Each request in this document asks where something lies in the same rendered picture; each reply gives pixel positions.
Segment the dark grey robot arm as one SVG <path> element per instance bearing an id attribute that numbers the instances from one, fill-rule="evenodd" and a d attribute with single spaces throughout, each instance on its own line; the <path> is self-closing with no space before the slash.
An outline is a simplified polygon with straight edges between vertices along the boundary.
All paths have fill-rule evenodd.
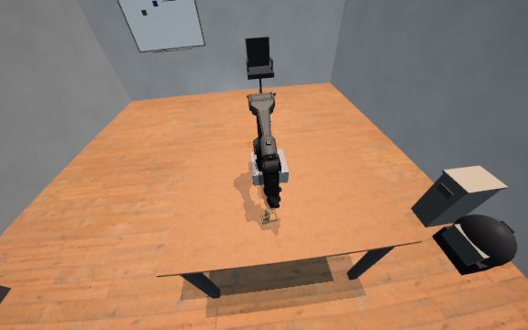
<path id="1" fill-rule="evenodd" d="M 250 97 L 251 96 L 251 97 Z M 258 137 L 253 141 L 257 155 L 258 170 L 262 171 L 264 185 L 268 189 L 279 186 L 281 160 L 277 152 L 276 139 L 271 135 L 270 114 L 275 107 L 275 96 L 270 93 L 249 94 L 248 105 L 252 115 L 257 117 Z"/>

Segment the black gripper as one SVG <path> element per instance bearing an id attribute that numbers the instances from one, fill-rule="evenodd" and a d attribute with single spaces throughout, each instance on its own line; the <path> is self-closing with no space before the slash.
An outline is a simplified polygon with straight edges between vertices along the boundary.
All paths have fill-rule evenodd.
<path id="1" fill-rule="evenodd" d="M 280 192 L 281 192 L 281 187 L 277 187 L 275 189 L 268 189 L 265 185 L 264 185 L 264 189 L 263 189 L 265 195 L 268 197 L 267 198 L 267 203 L 270 205 L 270 208 L 280 208 L 280 204 L 279 202 L 281 201 L 281 198 L 280 198 Z"/>

